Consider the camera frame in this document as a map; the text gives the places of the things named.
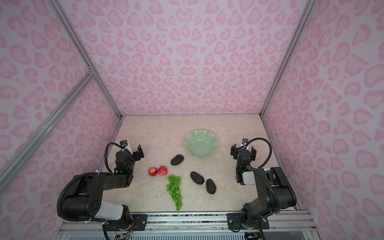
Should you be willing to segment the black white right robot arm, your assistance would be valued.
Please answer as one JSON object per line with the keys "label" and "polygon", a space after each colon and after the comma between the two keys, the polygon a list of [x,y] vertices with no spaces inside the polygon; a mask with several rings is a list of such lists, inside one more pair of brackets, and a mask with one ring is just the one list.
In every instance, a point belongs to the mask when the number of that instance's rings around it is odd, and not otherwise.
{"label": "black white right robot arm", "polygon": [[296,194],[282,168],[251,167],[256,153],[254,148],[249,151],[245,146],[231,147],[231,156],[237,161],[236,182],[256,186],[258,194],[255,200],[245,203],[239,213],[227,214],[228,228],[235,233],[245,229],[267,230],[270,228],[268,217],[297,204]]}

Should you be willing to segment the red apple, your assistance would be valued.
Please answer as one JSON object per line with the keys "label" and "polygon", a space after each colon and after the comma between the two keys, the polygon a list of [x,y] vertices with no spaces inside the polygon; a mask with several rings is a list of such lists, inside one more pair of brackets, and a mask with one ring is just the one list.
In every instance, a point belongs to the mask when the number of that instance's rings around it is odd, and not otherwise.
{"label": "red apple", "polygon": [[160,166],[158,168],[158,174],[160,176],[166,176],[168,174],[168,169],[165,166]]}
{"label": "red apple", "polygon": [[148,174],[149,174],[150,177],[155,177],[158,174],[158,169],[155,168],[155,167],[151,167],[148,170]]}

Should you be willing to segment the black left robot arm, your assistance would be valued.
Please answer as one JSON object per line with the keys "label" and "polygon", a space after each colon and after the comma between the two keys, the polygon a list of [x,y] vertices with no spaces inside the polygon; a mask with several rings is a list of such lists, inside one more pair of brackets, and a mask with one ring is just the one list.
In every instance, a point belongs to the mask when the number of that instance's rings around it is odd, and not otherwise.
{"label": "black left robot arm", "polygon": [[115,205],[103,200],[105,191],[128,188],[134,178],[135,163],[144,158],[141,146],[132,151],[127,140],[108,143],[105,164],[108,164],[110,146],[120,148],[116,153],[116,167],[106,166],[106,172],[88,172],[76,175],[64,187],[57,200],[57,214],[70,222],[99,222],[105,231],[131,231],[134,220],[126,205]]}

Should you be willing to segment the dark avocado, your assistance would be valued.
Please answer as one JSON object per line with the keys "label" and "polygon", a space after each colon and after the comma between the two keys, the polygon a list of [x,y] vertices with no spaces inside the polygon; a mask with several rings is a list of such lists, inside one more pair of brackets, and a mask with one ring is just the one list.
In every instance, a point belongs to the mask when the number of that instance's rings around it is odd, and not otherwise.
{"label": "dark avocado", "polygon": [[217,186],[212,179],[206,181],[206,190],[209,194],[214,195],[217,191]]}
{"label": "dark avocado", "polygon": [[171,160],[171,165],[172,166],[177,166],[181,164],[184,161],[184,156],[183,155],[176,155],[175,157],[172,158]]}
{"label": "dark avocado", "polygon": [[193,182],[197,185],[202,185],[205,182],[204,177],[198,174],[197,172],[191,172],[190,177],[193,180]]}

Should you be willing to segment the green grape bunch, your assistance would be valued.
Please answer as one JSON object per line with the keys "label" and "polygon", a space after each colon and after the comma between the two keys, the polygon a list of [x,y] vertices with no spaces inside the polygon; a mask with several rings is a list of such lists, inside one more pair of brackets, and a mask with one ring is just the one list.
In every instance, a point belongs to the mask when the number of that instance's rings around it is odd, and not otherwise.
{"label": "green grape bunch", "polygon": [[176,211],[180,211],[183,206],[183,200],[181,195],[181,177],[170,175],[168,178],[167,192],[171,196],[172,200],[175,203]]}

